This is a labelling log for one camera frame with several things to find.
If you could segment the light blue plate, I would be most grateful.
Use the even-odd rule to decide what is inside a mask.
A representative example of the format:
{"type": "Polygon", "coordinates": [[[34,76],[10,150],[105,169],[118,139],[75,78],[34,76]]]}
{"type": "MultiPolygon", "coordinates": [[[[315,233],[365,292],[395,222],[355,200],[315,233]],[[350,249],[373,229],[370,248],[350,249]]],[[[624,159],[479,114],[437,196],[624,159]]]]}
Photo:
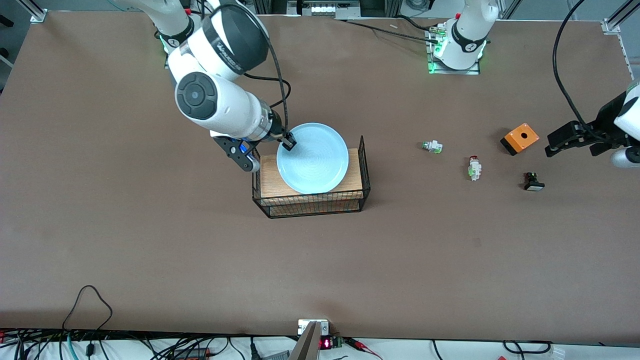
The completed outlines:
{"type": "Polygon", "coordinates": [[[291,131],[296,144],[291,150],[280,145],[276,165],[282,180],[300,194],[332,191],[345,178],[349,150],[343,137],[332,127],[309,122],[291,131]]]}

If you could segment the orange button enclosure box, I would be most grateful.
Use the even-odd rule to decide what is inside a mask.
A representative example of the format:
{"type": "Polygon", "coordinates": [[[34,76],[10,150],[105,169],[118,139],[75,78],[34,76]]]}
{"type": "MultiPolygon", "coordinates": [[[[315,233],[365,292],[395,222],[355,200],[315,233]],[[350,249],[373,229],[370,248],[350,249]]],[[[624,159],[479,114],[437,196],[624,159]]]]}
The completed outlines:
{"type": "Polygon", "coordinates": [[[522,123],[518,127],[510,130],[501,140],[500,143],[505,150],[512,156],[516,156],[522,153],[532,146],[535,142],[539,141],[540,137],[528,125],[528,123],[522,123]]]}

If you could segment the aluminium frame profile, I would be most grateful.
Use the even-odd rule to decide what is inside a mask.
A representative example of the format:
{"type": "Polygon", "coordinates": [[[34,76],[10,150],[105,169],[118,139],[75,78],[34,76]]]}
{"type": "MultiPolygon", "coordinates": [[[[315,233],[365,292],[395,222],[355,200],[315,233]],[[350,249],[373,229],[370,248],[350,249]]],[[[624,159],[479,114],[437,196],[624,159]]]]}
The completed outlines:
{"type": "Polygon", "coordinates": [[[640,0],[625,0],[608,18],[601,22],[602,32],[605,35],[620,33],[620,26],[640,9],[640,0]]]}
{"type": "Polygon", "coordinates": [[[44,22],[48,9],[41,7],[36,0],[16,0],[16,2],[30,14],[30,23],[37,24],[44,22]]]}

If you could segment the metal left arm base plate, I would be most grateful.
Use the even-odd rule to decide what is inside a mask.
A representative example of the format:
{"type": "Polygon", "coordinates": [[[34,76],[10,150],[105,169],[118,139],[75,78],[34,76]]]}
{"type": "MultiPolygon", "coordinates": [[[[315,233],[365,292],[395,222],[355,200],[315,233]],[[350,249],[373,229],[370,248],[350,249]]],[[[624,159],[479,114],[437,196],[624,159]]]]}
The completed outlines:
{"type": "Polygon", "coordinates": [[[426,54],[430,75],[479,75],[480,59],[486,43],[483,42],[478,49],[469,53],[455,50],[459,48],[459,45],[455,41],[448,39],[447,31],[450,29],[450,25],[443,22],[425,31],[428,39],[426,42],[426,54]],[[453,55],[453,64],[455,66],[466,65],[471,60],[474,60],[474,62],[469,68],[450,67],[439,57],[439,55],[443,54],[453,55]]]}

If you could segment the black power adapter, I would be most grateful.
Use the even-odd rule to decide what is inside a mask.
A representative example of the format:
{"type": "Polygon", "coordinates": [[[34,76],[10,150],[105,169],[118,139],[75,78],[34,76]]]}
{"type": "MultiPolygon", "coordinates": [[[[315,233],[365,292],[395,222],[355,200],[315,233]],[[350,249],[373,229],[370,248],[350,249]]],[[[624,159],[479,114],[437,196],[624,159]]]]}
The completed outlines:
{"type": "Polygon", "coordinates": [[[209,360],[211,352],[209,348],[197,347],[174,351],[170,360],[209,360]]]}

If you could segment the red clip leads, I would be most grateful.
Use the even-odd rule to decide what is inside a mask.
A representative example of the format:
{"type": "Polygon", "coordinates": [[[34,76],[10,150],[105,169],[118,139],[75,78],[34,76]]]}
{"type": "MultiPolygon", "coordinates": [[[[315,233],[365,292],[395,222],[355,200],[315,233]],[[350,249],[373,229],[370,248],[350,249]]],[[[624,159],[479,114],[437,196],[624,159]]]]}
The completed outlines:
{"type": "Polygon", "coordinates": [[[375,351],[372,351],[363,342],[360,342],[351,337],[343,337],[343,341],[345,342],[346,345],[348,345],[349,347],[352,347],[353,349],[361,353],[366,353],[366,354],[375,356],[378,360],[384,360],[379,354],[375,353],[375,351]]]}

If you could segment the black equipment rack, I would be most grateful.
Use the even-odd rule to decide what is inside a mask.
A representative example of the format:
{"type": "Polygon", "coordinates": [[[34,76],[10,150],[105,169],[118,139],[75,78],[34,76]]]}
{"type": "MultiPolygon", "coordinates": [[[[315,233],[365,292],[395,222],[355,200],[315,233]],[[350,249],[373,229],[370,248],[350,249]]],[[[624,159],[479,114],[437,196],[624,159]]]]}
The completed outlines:
{"type": "Polygon", "coordinates": [[[395,18],[404,0],[241,0],[259,15],[395,18]]]}

